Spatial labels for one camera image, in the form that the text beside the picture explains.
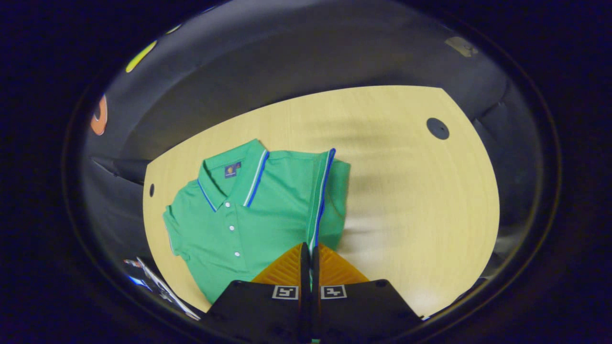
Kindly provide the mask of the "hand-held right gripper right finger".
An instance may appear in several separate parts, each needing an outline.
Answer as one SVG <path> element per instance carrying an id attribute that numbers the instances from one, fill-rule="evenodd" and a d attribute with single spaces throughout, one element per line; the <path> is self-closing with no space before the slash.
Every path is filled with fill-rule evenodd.
<path id="1" fill-rule="evenodd" d="M 313 250 L 312 336 L 320 344 L 378 344 L 422 324 L 387 279 L 368 279 L 334 250 Z"/>

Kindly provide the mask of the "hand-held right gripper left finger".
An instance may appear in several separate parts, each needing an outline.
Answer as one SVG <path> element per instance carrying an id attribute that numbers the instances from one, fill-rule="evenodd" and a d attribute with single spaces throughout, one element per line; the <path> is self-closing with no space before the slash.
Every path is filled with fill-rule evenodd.
<path id="1" fill-rule="evenodd" d="M 203 320 L 248 344 L 309 344 L 310 255 L 306 243 L 282 254 L 251 281 L 231 281 Z"/>

